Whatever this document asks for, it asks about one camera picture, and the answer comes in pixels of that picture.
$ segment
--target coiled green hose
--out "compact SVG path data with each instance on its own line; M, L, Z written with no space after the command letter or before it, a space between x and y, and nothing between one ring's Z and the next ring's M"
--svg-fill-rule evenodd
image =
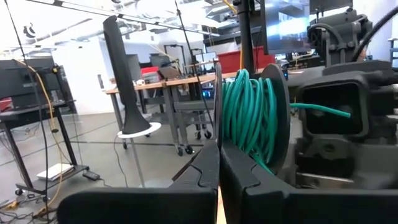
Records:
M272 173L267 164L272 158L278 129L277 98L269 78L250 79L239 70L235 82L223 84L223 138L250 155ZM291 103L291 107L310 108L349 118L351 115L320 105Z

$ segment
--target shelf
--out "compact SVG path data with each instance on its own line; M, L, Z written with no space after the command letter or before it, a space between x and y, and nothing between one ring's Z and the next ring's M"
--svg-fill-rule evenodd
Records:
M74 175L80 173L83 170L89 170L88 166L74 165L73 167L74 167L74 169L72 171L67 172L66 174L62 175L62 181L73 177ZM59 182L60 182L59 178L56 181L48 181L48 184L47 184L48 189L56 186ZM29 192L34 192L34 193L41 194L41 195L45 194L45 180L38 179L38 180L32 181L32 185L33 185L33 189L27 187L25 184L16 184L17 188L19 188L19 189L27 190Z

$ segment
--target concrete floor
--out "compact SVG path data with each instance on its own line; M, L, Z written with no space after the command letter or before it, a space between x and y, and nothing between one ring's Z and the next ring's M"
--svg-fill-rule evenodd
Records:
M108 185L113 187L125 187L124 176L122 175L115 152L113 150L113 141L118 126L113 113L110 114L96 114L89 116L75 116L76 130L73 125L72 115L64 116L64 122L68 129L68 134L71 141L80 142L95 142L95 143L72 143L75 156L80 164L83 161L84 165L88 165L90 170L101 175ZM29 128L34 128L35 124L29 125ZM49 131L48 124L45 122L46 137L48 142L49 152L49 166L60 162L60 153L58 147ZM25 165L32 180L36 179L39 172L45 170L45 150L44 140L39 128L35 134L33 131L26 134L22 131L23 128L14 130L14 138L24 158ZM188 140L191 144L203 144L206 140L198 141L195 139L195 127L188 127ZM3 133L0 133L0 138L5 139ZM60 147L68 158L65 144L63 143L62 134L56 134L57 141L61 142ZM124 150L121 140L117 139L116 150L119 154L121 165L127 176L129 187L140 186L139 177L137 173L136 163L131 150ZM163 125L158 131L152 133L151 137L136 138L138 143L167 143L171 144L172 136L170 133L170 126ZM141 164L142 172L145 182L157 187L167 187L170 184L171 178L189 161L193 155L184 153L182 157L178 156L173 146L144 146L137 145L137 153L139 162ZM14 162L12 154L0 143L0 203L5 200L14 200L16 198L14 191L16 189L15 183L22 183L18 168ZM103 183L93 182L78 174L64 182L59 194L51 207L57 207L59 202L66 196L79 192L84 189L92 187L102 187ZM49 197L52 198L57 187L49 190ZM26 214L36 212L44 206L43 202L30 202L24 205L23 208L17 209L16 213ZM0 214L0 218L5 221L8 217ZM27 223L29 219L18 220L15 223Z

